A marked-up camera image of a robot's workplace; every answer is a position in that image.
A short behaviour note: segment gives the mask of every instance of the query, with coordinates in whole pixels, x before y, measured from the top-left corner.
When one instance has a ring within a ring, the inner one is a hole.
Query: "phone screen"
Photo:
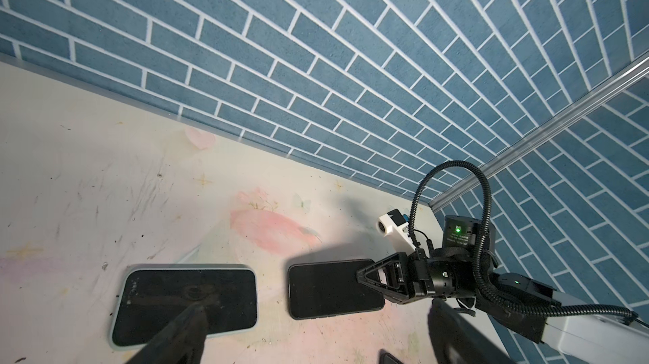
[[[189,305],[205,307],[208,334],[257,323],[255,274],[249,269],[142,269],[122,290],[112,330],[117,346],[146,344]]]
[[[292,265],[288,269],[291,316],[312,319],[383,308],[383,295],[356,281],[356,271],[373,263],[351,260]]]

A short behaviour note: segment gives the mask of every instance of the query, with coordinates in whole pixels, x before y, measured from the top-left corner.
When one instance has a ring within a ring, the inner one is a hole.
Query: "painted table surface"
[[[377,216],[407,200],[8,64],[0,81],[0,363],[124,362],[107,339],[128,267],[181,261],[258,279],[257,326],[208,339],[203,363],[435,362],[428,301],[286,307],[288,263],[388,256]],[[439,245],[433,213],[417,217]]]

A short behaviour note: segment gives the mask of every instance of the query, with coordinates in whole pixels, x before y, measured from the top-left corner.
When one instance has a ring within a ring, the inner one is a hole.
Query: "tabletop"
[[[289,264],[392,254],[375,222],[408,200],[24,68],[0,63],[0,363],[128,360],[110,315],[140,263],[255,271],[257,326],[208,339],[203,363],[435,362],[427,300],[314,320],[287,309]],[[466,319],[504,350],[483,312]]]

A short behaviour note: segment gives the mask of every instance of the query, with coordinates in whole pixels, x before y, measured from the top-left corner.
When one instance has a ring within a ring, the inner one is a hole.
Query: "white plastic part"
[[[383,237],[390,240],[397,252],[405,252],[409,255],[415,252],[415,246],[408,236],[408,222],[397,226],[390,215],[385,214],[378,218],[377,230]]]
[[[552,298],[562,305],[585,302],[561,292]],[[609,315],[549,317],[543,342],[557,351],[591,364],[649,362],[649,332],[638,323],[626,326]]]

